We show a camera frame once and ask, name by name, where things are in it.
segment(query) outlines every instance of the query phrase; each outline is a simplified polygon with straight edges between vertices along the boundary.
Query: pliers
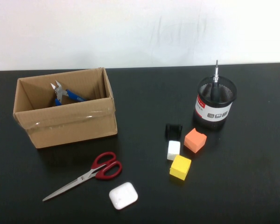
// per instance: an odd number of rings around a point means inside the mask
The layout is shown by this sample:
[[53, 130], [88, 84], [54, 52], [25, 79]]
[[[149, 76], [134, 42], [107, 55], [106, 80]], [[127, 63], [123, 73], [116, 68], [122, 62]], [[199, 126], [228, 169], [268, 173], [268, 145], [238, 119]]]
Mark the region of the pliers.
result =
[[62, 95], [67, 96], [70, 99], [73, 99], [73, 100], [78, 101], [78, 102], [86, 101], [86, 99], [83, 99], [82, 97], [76, 95], [75, 93], [73, 93], [69, 90], [63, 90], [61, 84], [59, 82], [57, 82], [57, 80], [55, 80], [55, 81], [56, 81], [58, 87], [54, 86], [54, 84], [51, 84], [51, 86], [53, 87], [53, 90], [55, 90], [55, 93], [57, 95], [57, 98], [55, 99], [56, 106], [61, 105]]

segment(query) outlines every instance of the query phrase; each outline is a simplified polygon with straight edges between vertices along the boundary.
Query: foam block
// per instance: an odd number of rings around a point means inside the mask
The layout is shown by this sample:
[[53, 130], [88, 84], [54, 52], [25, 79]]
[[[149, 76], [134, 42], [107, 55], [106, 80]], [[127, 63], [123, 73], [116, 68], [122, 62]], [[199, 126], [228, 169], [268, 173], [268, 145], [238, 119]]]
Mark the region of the foam block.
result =
[[194, 128], [192, 131], [190, 131], [186, 137], [184, 145], [189, 148], [194, 153], [198, 152], [199, 149], [201, 149], [206, 142], [206, 135], [201, 134]]
[[170, 168], [170, 174], [181, 180], [185, 180], [188, 174], [188, 171], [191, 166], [191, 160], [182, 157], [181, 155], [176, 155], [175, 159]]
[[181, 142], [170, 140], [168, 143], [167, 159], [174, 160], [181, 150]]

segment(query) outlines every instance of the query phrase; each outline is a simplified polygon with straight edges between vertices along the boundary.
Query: red scissors handle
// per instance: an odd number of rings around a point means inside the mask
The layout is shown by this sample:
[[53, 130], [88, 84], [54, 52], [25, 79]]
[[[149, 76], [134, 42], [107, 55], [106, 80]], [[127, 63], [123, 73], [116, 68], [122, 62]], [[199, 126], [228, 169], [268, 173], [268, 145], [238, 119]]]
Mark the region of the red scissors handle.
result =
[[[102, 162], [102, 163], [98, 163], [98, 161], [103, 158], [104, 156], [112, 156], [111, 159], [109, 159], [106, 162]], [[110, 180], [114, 177], [116, 177], [118, 174], [120, 174], [121, 170], [122, 170], [122, 165], [119, 161], [116, 160], [116, 155], [113, 152], [106, 152], [106, 153], [102, 153], [101, 155], [99, 155], [93, 162], [91, 168], [92, 169], [96, 169], [102, 165], [106, 164], [106, 167], [104, 167], [102, 170], [98, 171], [95, 178], [96, 179], [100, 179], [100, 180]], [[105, 173], [112, 169], [115, 166], [119, 166], [119, 169], [116, 171], [115, 174], [112, 175], [105, 175]]]

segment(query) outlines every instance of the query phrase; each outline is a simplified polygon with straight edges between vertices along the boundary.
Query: cardboard box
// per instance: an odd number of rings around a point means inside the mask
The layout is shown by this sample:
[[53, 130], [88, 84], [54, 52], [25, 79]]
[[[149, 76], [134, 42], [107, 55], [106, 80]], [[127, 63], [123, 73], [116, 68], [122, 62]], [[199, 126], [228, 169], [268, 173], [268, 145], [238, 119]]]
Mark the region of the cardboard box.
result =
[[[50, 83], [90, 99], [71, 101], [56, 94]], [[104, 68], [19, 78], [14, 100], [14, 119], [26, 130], [36, 148], [117, 134], [115, 103]]]

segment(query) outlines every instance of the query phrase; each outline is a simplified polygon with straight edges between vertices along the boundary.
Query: yellow cube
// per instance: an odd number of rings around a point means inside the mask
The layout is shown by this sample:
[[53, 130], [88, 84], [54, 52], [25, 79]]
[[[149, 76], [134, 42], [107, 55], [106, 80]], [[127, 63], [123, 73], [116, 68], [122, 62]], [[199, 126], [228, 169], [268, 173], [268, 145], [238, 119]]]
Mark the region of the yellow cube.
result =
[[169, 173], [184, 181], [186, 179], [190, 166], [191, 160], [182, 157], [181, 155], [176, 155]]

